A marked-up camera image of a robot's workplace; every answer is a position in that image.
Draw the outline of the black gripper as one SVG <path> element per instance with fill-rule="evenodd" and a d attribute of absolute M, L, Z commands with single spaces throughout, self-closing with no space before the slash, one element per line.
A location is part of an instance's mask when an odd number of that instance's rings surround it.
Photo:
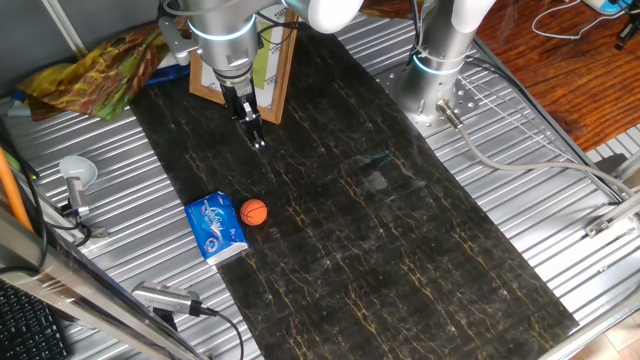
<path fill-rule="evenodd" d="M 255 149 L 266 145 L 260 111 L 257 107 L 252 75 L 229 78 L 219 76 L 221 92 L 232 118 L 237 121 L 243 136 Z"/>

